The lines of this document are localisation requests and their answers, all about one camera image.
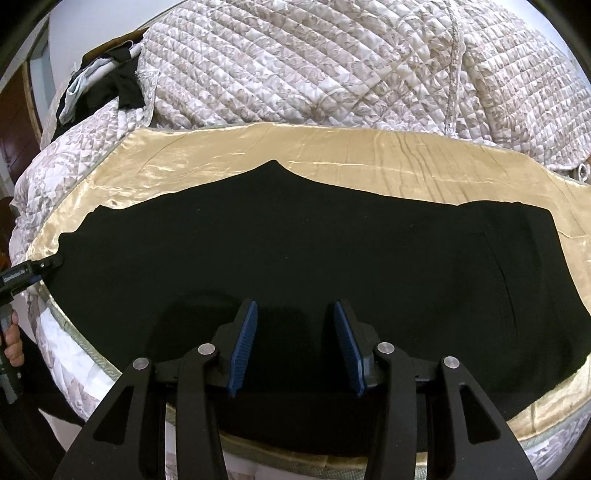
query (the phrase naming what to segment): black clothing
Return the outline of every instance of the black clothing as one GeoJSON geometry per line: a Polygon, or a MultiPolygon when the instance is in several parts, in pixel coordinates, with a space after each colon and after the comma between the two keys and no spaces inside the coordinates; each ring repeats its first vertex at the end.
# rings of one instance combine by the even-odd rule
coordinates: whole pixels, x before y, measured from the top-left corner
{"type": "Polygon", "coordinates": [[[101,56],[116,60],[119,63],[123,63],[125,61],[131,60],[131,52],[129,49],[133,45],[134,45],[134,43],[131,40],[129,40],[119,47],[115,47],[110,50],[107,50],[101,56]]]}
{"type": "Polygon", "coordinates": [[[139,86],[135,71],[138,68],[139,56],[126,61],[115,70],[96,82],[86,93],[78,98],[74,119],[64,125],[60,122],[60,114],[66,104],[66,95],[61,97],[57,108],[57,126],[52,141],[66,133],[70,128],[90,117],[114,98],[119,97],[119,109],[141,108],[145,106],[144,94],[139,86]]]}
{"type": "Polygon", "coordinates": [[[56,387],[37,345],[21,330],[25,362],[21,367],[22,396],[8,405],[0,391],[0,478],[29,480],[12,463],[12,446],[33,470],[30,478],[51,480],[65,451],[47,420],[39,412],[83,426],[84,422],[70,408],[56,387]]]}
{"type": "Polygon", "coordinates": [[[458,357],[507,420],[591,351],[552,216],[520,203],[385,197],[273,161],[123,210],[98,207],[59,243],[64,263],[47,285],[120,370],[139,356],[181,357],[244,298],[257,300],[244,387],[216,400],[219,426],[299,452],[369,451],[379,398],[349,389],[337,299],[412,356],[458,357]]]}

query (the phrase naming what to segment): bed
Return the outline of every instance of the bed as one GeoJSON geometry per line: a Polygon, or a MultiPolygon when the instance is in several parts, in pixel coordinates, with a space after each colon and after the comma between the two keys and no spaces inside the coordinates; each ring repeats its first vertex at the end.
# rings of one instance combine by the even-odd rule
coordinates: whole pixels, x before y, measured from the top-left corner
{"type": "MultiPolygon", "coordinates": [[[[40,258],[55,251],[58,234],[75,230],[85,212],[96,205],[123,208],[165,192],[221,179],[251,168],[271,151],[266,155],[278,158],[291,171],[326,183],[446,203],[502,198],[550,209],[581,298],[586,305],[591,301],[591,278],[582,267],[588,256],[587,232],[581,227],[589,224],[591,215],[588,186],[555,176],[518,153],[438,135],[369,129],[254,124],[191,133],[137,130],[55,207],[28,255],[40,258]],[[204,160],[188,164],[183,151],[203,153],[204,160]],[[438,152],[437,161],[430,152],[438,152]],[[437,175],[424,177],[420,172],[425,168],[436,168],[437,175]]],[[[33,318],[37,319],[36,336],[56,382],[76,411],[90,416],[119,372],[76,333],[43,287],[27,295],[33,318]]],[[[587,360],[577,374],[509,423],[538,471],[576,442],[591,415],[589,366],[587,360]]],[[[172,435],[171,425],[168,431],[172,435]]],[[[170,439],[173,478],[172,436],[170,439]]],[[[262,465],[313,478],[363,476],[363,459],[306,456],[229,436],[223,438],[223,446],[228,467],[236,469],[236,473],[256,472],[262,468],[257,465],[262,465]]],[[[417,460],[416,478],[421,479],[426,474],[424,455],[419,454],[417,460]]]]}

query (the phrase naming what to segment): finger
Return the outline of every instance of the finger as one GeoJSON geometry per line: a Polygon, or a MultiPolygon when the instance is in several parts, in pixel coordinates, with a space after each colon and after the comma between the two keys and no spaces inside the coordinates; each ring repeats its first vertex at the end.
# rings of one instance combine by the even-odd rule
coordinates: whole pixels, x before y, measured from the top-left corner
{"type": "Polygon", "coordinates": [[[18,357],[16,357],[14,360],[10,360],[10,364],[13,367],[22,367],[24,362],[25,362],[25,356],[22,353],[18,357]]]}
{"type": "Polygon", "coordinates": [[[6,355],[6,358],[8,358],[11,362],[16,360],[22,355],[22,342],[19,340],[18,343],[6,348],[6,350],[4,350],[4,355],[6,355]]]}
{"type": "Polygon", "coordinates": [[[7,346],[17,343],[21,339],[21,332],[18,327],[16,325],[11,325],[4,333],[4,339],[6,340],[7,346]]]}

